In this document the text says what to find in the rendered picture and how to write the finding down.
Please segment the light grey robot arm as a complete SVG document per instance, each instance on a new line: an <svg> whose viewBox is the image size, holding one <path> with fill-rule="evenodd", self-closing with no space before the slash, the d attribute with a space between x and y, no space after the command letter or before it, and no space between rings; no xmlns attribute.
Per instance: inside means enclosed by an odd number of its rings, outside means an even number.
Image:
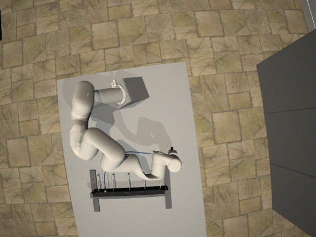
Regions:
<svg viewBox="0 0 316 237"><path fill-rule="evenodd" d="M76 85L72 99L70 121L70 145L76 156L83 160L91 160L100 150L103 156L100 165L105 172L134 172L144 180L161 180L166 174L166 166L171 172L182 168L181 160L175 154L167 155L161 151L151 151L151 173L142 171L139 159L135 154L126 154L124 148L102 130L88 128L88 121L93 108L126 101L126 91L116 80L112 88L95 90L88 81Z"/></svg>

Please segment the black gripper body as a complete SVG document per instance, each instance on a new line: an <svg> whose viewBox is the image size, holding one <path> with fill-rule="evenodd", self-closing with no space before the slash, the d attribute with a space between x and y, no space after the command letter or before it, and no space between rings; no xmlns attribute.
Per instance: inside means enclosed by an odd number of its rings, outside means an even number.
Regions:
<svg viewBox="0 0 316 237"><path fill-rule="evenodd" d="M169 154L169 155L171 155L171 154L177 155L177 152L176 152L176 151L169 150L169 151L168 151L168 154Z"/></svg>

